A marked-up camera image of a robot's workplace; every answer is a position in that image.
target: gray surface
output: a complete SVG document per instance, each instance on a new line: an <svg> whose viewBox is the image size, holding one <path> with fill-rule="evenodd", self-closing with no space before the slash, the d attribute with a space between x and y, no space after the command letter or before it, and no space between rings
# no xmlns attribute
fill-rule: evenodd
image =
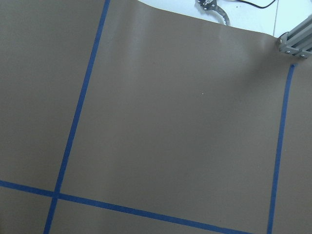
<svg viewBox="0 0 312 234"><path fill-rule="evenodd" d="M111 3L62 192L265 233L292 58L266 35L125 6Z"/></svg>
<svg viewBox="0 0 312 234"><path fill-rule="evenodd" d="M42 234L51 199L0 187L0 234Z"/></svg>
<svg viewBox="0 0 312 234"><path fill-rule="evenodd" d="M274 234L312 230L312 60L296 67L281 160Z"/></svg>
<svg viewBox="0 0 312 234"><path fill-rule="evenodd" d="M54 189L102 6L1 1L0 179Z"/></svg>
<svg viewBox="0 0 312 234"><path fill-rule="evenodd" d="M60 200L50 234L215 234L214 232Z"/></svg>

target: black cable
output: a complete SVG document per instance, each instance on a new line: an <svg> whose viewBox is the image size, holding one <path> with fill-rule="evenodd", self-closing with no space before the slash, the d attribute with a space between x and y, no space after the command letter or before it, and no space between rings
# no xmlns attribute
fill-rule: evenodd
<svg viewBox="0 0 312 234"><path fill-rule="evenodd" d="M235 0L235 1L242 2L242 3L246 3L246 4L249 4L249 5L254 6L254 7L256 7L256 8L264 9L264 8L267 8L267 7L271 6L276 0L273 0L273 1L272 1L269 5L267 5L267 6L258 6L258 5L254 4L254 3L252 3L252 2L243 1L243 0Z"/></svg>

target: blue line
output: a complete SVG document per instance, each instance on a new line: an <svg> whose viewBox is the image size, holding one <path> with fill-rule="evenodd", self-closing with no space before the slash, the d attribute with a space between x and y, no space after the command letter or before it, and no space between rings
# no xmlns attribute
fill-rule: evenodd
<svg viewBox="0 0 312 234"><path fill-rule="evenodd" d="M29 187L29 186L25 186L25 185L16 184L16 183L11 183L11 182L7 182L7 181L3 181L3 180L0 180L0 186L5 187L5 188L9 188L9 189L15 189L15 190L23 191L23 192L28 192L28 193L32 193L32 194L38 194L38 195L42 195L42 196L53 197L52 191L37 189L34 187Z"/></svg>
<svg viewBox="0 0 312 234"><path fill-rule="evenodd" d="M99 20L99 24L98 24L98 28L97 28L97 34L96 34L96 37L94 39L93 48L92 48L92 51L91 51L91 55L90 55L88 67L87 67L87 70L86 70L86 74L84 76L81 92L80 92L78 103L77 103L77 106L76 106L76 111L75 111L73 123L72 123L71 129L70 129L70 133L69 133L69 136L68 136L68 139L67 139L67 144L66 144L66 148L65 148L62 164L60 166L60 170L59 170L59 173L58 173L58 179L57 179L57 182L56 182L56 185L55 185L55 189L54 189L54 196L53 196L53 199L51 201L48 217L47 217L47 220L46 220L46 223L45 223L44 232L43 232L44 234L48 234L50 232L50 229L51 229L51 224L52 224L52 221L53 221L54 212L55 212L56 205L57 205L57 202L58 202L58 196L59 196L60 189L62 187L62 183L63 183L63 180L64 180L64 175L65 175L65 171L66 171L66 167L67 167L70 151L72 149L72 145L73 145L73 141L74 141L74 138L75 138L76 129L77 129L77 126L78 126L80 113L81 113L81 110L82 110L84 98L86 96L86 92L87 92L90 76L91 76L91 73L92 73L94 61L95 61L95 58L96 58L96 55L97 55L98 45L99 45L99 41L100 41L101 34L102 34L102 31L103 31L103 27L104 27L105 18L106 18L106 15L107 15L109 3L110 3L110 0L105 0L104 6L103 6L103 10L102 10L102 14L101 14L101 17L100 17L100 20Z"/></svg>
<svg viewBox="0 0 312 234"><path fill-rule="evenodd" d="M148 212L148 211L137 210L137 209L133 209L133 208L129 208L129 207L114 205L114 204L101 202L101 201L90 200L90 199L77 197L77 196L59 194L59 199L71 201L71 202L76 202L76 203L80 203L80 204L85 204L85 205L89 205L89 206L100 207L100 208L104 208L107 210L118 211L118 212L127 213L127 214L131 214L131 215L137 215L137 216L141 216L141 217L157 219L157 220L161 220L161 221L165 221L165 222L181 224L184 226L204 229L204 230L218 232L218 233L250 234L247 232L236 231L236 230L228 229L228 228L221 228L221 227L210 225L210 224L190 221L187 219L176 218L176 217L167 216L167 215L163 215L163 214L156 214L156 213L152 213L152 212Z"/></svg>
<svg viewBox="0 0 312 234"><path fill-rule="evenodd" d="M272 193L271 193L271 203L270 203L267 234L272 234L272 229L273 229L276 193L277 193L277 185L278 185L278 175L279 175L279 167L281 163L283 138L284 138L285 123L286 123L287 104L288 104L291 83L292 83L293 72L294 72L294 68L296 67L296 65L297 64L292 64L290 66L289 72L287 75L286 85L285 85L282 114L281 114L278 140L277 140L277 149L276 149L276 157L275 157L275 166L274 166L274 175L273 175L273 183L272 183Z"/></svg>

